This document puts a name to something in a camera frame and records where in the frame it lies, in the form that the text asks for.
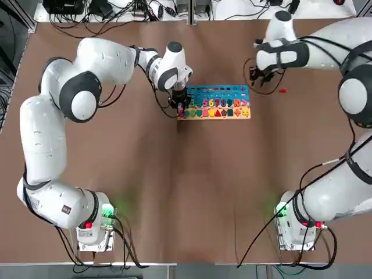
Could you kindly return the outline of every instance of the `white label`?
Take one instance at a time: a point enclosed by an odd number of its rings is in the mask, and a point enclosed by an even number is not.
[[[93,237],[92,231],[79,231],[79,237]]]
[[[31,207],[34,209],[34,211],[38,211],[39,200],[33,198],[32,196],[28,196],[28,200],[30,201]]]

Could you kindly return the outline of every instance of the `green light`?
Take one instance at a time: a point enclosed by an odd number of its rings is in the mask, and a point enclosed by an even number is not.
[[[103,215],[103,217],[114,217],[115,216],[114,207],[109,203],[103,204],[102,205],[102,215]]]

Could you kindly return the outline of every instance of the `wire bundle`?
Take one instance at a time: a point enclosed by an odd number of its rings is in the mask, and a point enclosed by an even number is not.
[[[132,0],[125,7],[118,7],[118,6],[108,2],[110,5],[115,6],[116,8],[118,8],[119,11],[114,13],[113,15],[108,16],[105,19],[102,19],[101,23],[104,23],[104,24],[102,25],[102,27],[98,31],[93,31],[86,25],[86,23],[90,22],[90,17],[95,16],[95,15],[90,14],[87,10],[86,10],[87,12],[86,12],[85,16],[79,22],[76,22],[75,20],[72,20],[72,19],[68,19],[66,16],[61,16],[61,15],[54,15],[54,20],[52,20],[51,14],[49,14],[49,21],[55,29],[57,29],[58,31],[60,31],[61,33],[65,34],[65,35],[68,35],[69,37],[72,37],[72,38],[75,38],[75,39],[84,39],[84,38],[87,38],[87,37],[88,38],[93,38],[93,37],[102,35],[102,34],[106,33],[107,31],[109,31],[113,28],[118,28],[118,27],[124,26],[128,23],[131,23],[131,22],[147,22],[147,21],[151,21],[151,20],[156,20],[156,19],[153,18],[153,16],[155,16],[153,11],[152,11],[152,16],[149,16],[149,14],[145,12],[145,18],[143,20],[136,20],[135,19],[135,3],[137,3],[138,1],[143,1],[144,3],[146,3],[146,6],[148,7],[149,13],[151,13],[152,9],[151,9],[151,7],[148,6],[148,4],[145,0]],[[117,22],[118,19],[121,16],[125,15],[128,12],[133,12],[133,20],[132,21],[124,22],[124,23],[121,23],[119,25],[114,25],[114,26],[110,26],[110,27],[106,28],[106,26],[109,23]],[[62,22],[62,19],[65,19],[68,23],[73,23],[73,24],[70,25],[70,26],[61,26],[61,25],[58,25],[56,23],[56,19],[59,20],[60,22]],[[92,35],[85,36],[85,37],[80,37],[80,36],[70,34],[66,31],[67,29],[72,29],[74,27],[79,26],[80,24],[83,24],[85,29],[87,29]]]
[[[0,89],[0,131],[5,120],[6,110],[10,101],[10,91]]]

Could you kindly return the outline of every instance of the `cable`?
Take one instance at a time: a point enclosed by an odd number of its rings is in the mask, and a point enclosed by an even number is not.
[[[269,3],[269,5],[267,6],[267,9],[264,10],[261,14],[259,14],[258,17],[257,17],[257,19],[259,19],[259,18],[261,17],[261,15],[263,15],[264,13],[266,13],[270,6],[271,6],[271,5],[270,5],[270,3]]]
[[[109,96],[108,96],[104,101],[99,102],[99,105],[100,105],[100,106],[103,105],[105,102],[107,102],[107,101],[112,97],[112,94],[114,94],[115,89],[116,89],[116,85],[114,86],[114,89],[112,89],[110,95],[109,95]]]
[[[283,73],[279,73],[279,74],[281,74],[281,77],[280,77],[280,79],[279,79],[277,85],[274,87],[273,90],[271,90],[271,91],[269,91],[269,92],[260,92],[260,91],[255,90],[252,86],[250,86],[250,85],[248,84],[248,81],[246,80],[246,76],[245,76],[245,68],[246,68],[246,64],[247,64],[250,60],[254,60],[254,59],[252,59],[252,58],[248,58],[248,59],[244,62],[244,65],[243,65],[243,77],[244,77],[244,80],[245,80],[246,85],[249,87],[250,90],[252,90],[254,93],[257,93],[257,94],[259,94],[259,95],[270,95],[270,94],[272,94],[272,93],[273,93],[273,92],[274,92],[274,91],[279,87],[279,85],[281,84],[281,82],[282,82],[282,80],[283,80],[283,78],[284,78],[284,74],[285,74],[286,69],[284,69]]]
[[[275,265],[274,265],[274,268],[275,268],[276,270],[278,270],[280,273],[283,273],[283,275],[287,275],[287,276],[297,276],[297,275],[302,274],[302,273],[306,270],[306,268],[303,267],[300,271],[298,271],[298,272],[296,272],[296,273],[287,273],[287,272],[284,271],[283,269],[280,269],[279,266],[275,266]]]
[[[283,7],[282,5],[280,5],[279,7],[283,8],[283,9],[286,9],[286,8],[288,8],[289,6],[291,6],[291,3],[286,4],[284,7]]]
[[[309,266],[308,264],[303,264],[303,263],[297,263],[296,264],[297,266],[305,267],[307,269],[312,269],[312,270],[325,270],[325,269],[329,269],[332,266],[332,264],[334,263],[336,259],[336,255],[337,255],[337,237],[331,228],[328,227],[326,230],[331,233],[333,237],[333,241],[334,241],[334,247],[333,247],[333,253],[332,253],[331,260],[325,266]]]
[[[98,108],[99,108],[99,109],[107,108],[108,106],[112,105],[112,104],[115,103],[117,100],[119,100],[119,98],[121,97],[121,95],[122,95],[123,92],[124,92],[124,89],[126,89],[126,86],[127,86],[127,84],[125,84],[125,85],[123,86],[123,88],[121,89],[120,93],[118,94],[118,96],[117,96],[113,101],[107,103],[106,105],[99,105]]]
[[[356,147],[352,152],[351,152],[351,155],[354,155],[356,152],[358,152],[361,148],[363,148],[366,144],[368,144],[370,141],[372,140],[372,135],[368,137],[368,139],[366,139],[364,142],[362,142],[358,147]],[[323,178],[324,176],[326,176],[328,173],[330,173],[331,171],[335,170],[338,166],[340,166],[341,164],[343,164],[345,162],[345,158],[342,158],[342,160],[340,160],[335,166],[333,166],[332,168],[330,168],[329,170],[325,171],[323,174],[319,175],[318,177],[316,177],[314,180],[312,180],[311,182],[309,182],[304,188],[303,188],[303,191],[310,185],[314,184],[316,181],[318,181],[319,179]],[[267,228],[267,226],[281,213],[281,211],[287,206],[287,204],[289,204],[291,201],[293,201],[293,199],[297,196],[298,194],[294,194],[290,199],[289,201],[280,209],[278,210],[278,212],[272,216],[270,218],[270,220],[264,225],[264,227],[258,232],[257,236],[255,236],[255,238],[253,239],[253,241],[251,242],[251,244],[248,246],[247,250],[245,251],[244,255],[243,255],[243,258],[240,260],[237,268],[241,267],[243,262],[244,262],[244,259],[246,258],[247,254],[249,253],[249,251],[251,250],[253,244],[256,242],[256,240],[260,237],[260,235],[262,234],[262,232]]]
[[[249,1],[250,1],[250,3],[252,4],[253,7],[260,7],[260,8],[265,8],[266,7],[266,3],[267,3],[267,1],[266,1],[265,6],[261,6],[261,5],[254,4],[252,0],[249,0]]]
[[[278,273],[280,274],[281,278],[282,279],[285,279],[283,273],[276,266],[274,266],[274,268],[278,271]]]
[[[144,72],[145,76],[147,77],[145,69],[142,68],[141,65],[139,65],[139,67],[142,69],[142,71]],[[160,104],[160,101],[159,101],[158,96],[157,96],[157,94],[156,94],[156,88],[155,88],[155,85],[153,84],[153,82],[150,80],[149,77],[147,77],[147,80],[148,80],[148,82],[150,83],[150,86],[151,86],[151,88],[152,88],[152,92],[153,92],[153,94],[154,94],[154,96],[155,96],[155,101],[156,101],[157,105],[160,107],[160,109],[161,109],[161,111],[163,112],[163,114],[164,114],[165,116],[169,117],[169,118],[172,118],[172,119],[176,119],[176,118],[180,117],[180,116],[181,116],[181,113],[178,113],[177,115],[169,115],[169,114],[164,110],[164,109],[167,109],[167,108],[170,106],[170,101],[171,101],[170,99],[171,99],[171,96],[169,95],[169,97],[168,97],[168,105],[167,105],[167,106],[162,106],[162,105]]]
[[[17,45],[16,44],[16,32],[14,31],[13,21],[9,14],[8,14],[8,18],[9,18],[10,25],[12,26],[12,31],[13,31],[13,59],[12,61],[14,62],[14,58],[16,57],[16,45]]]
[[[123,229],[123,225],[122,225],[120,219],[117,218],[117,217],[115,217],[115,220],[117,220],[117,221],[119,222],[121,228]],[[148,268],[149,266],[143,266],[143,265],[141,265],[141,264],[139,263],[137,257],[135,257],[135,256],[133,255],[133,252],[132,252],[132,250],[131,250],[131,248],[130,248],[130,245],[129,245],[129,243],[127,242],[126,238],[124,237],[124,234],[121,233],[121,231],[119,231],[117,228],[113,228],[113,231],[116,232],[116,233],[119,235],[119,237],[123,240],[124,246],[127,247],[127,249],[128,249],[128,253],[129,253],[130,257],[132,258],[132,261],[134,262],[135,266],[137,266],[139,269],[146,269],[146,268]]]
[[[148,18],[146,17],[144,20],[135,20],[135,16],[133,17],[133,20],[130,21],[130,22],[124,22],[122,24],[119,24],[119,25],[114,25],[114,26],[111,26],[109,28],[107,28],[106,30],[104,30],[104,28],[107,26],[108,23],[112,22],[114,19],[118,20],[120,16],[124,15],[125,13],[127,12],[131,12],[133,11],[133,1],[131,1],[130,3],[128,3],[124,8],[120,9],[120,11],[118,11],[117,13],[115,13],[113,16],[111,16],[104,24],[103,26],[97,31],[92,31],[90,30],[87,25],[84,24],[84,27],[90,32],[92,33],[91,36],[85,36],[85,37],[80,37],[80,36],[75,36],[75,35],[72,35],[66,31],[64,31],[63,29],[70,29],[70,28],[73,28],[75,26],[78,26],[80,23],[85,23],[85,22],[89,22],[89,16],[90,14],[87,13],[81,20],[80,22],[72,25],[72,26],[68,26],[68,27],[64,27],[64,26],[58,26],[55,22],[53,22],[53,20],[51,19],[51,15],[49,15],[49,21],[50,23],[52,24],[52,26],[57,29],[58,31],[60,31],[61,33],[65,34],[65,35],[68,35],[69,37],[72,37],[72,38],[75,38],[75,39],[83,39],[83,38],[93,38],[93,37],[96,37],[98,35],[102,35],[106,32],[108,32],[109,30],[113,29],[113,28],[118,28],[118,27],[121,27],[121,26],[124,26],[128,23],[131,23],[131,22],[145,22],[148,20]]]
[[[327,51],[325,48],[323,48],[322,46],[320,46],[320,45],[318,45],[318,44],[316,44],[315,42],[312,42],[312,41],[308,41],[308,40],[305,40],[305,39],[300,39],[300,41],[301,42],[305,42],[305,43],[307,43],[307,44],[310,44],[310,45],[313,45],[314,47],[316,47],[316,48],[318,48],[318,49],[320,49],[321,51],[323,51],[325,54],[327,54],[337,65],[338,65],[338,67],[341,67],[341,62],[340,61],[338,61],[337,59],[336,59],[336,57],[333,55],[333,54],[331,54],[329,51]]]
[[[265,6],[262,8],[262,10],[260,10],[260,11],[257,12],[257,13],[252,13],[252,14],[250,14],[250,15],[233,15],[233,16],[229,16],[228,18],[226,18],[226,19],[224,19],[224,20],[229,20],[229,19],[231,19],[232,17],[236,17],[236,16],[241,16],[241,17],[255,16],[255,15],[258,15],[260,12],[262,12],[264,8],[265,8]]]
[[[322,42],[327,42],[331,45],[335,45],[336,47],[339,47],[339,48],[342,48],[346,51],[352,51],[352,48],[349,48],[345,45],[342,45],[338,42],[335,42],[335,41],[331,41],[331,40],[328,40],[328,39],[325,39],[325,38],[321,38],[321,37],[316,37],[316,36],[303,36],[303,37],[300,37],[299,38],[300,40],[302,39],[314,39],[314,40],[318,40],[318,41],[322,41]],[[365,55],[363,53],[359,54],[360,57],[363,57],[365,59],[368,59],[369,61],[372,61],[372,57],[368,56],[368,55]]]

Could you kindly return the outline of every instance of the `black joint cap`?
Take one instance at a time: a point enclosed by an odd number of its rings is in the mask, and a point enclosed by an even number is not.
[[[168,43],[167,48],[175,53],[180,52],[183,49],[182,45],[179,42],[170,42]]]
[[[285,10],[280,10],[279,12],[276,12],[275,17],[281,22],[288,22],[292,18],[291,14]]]

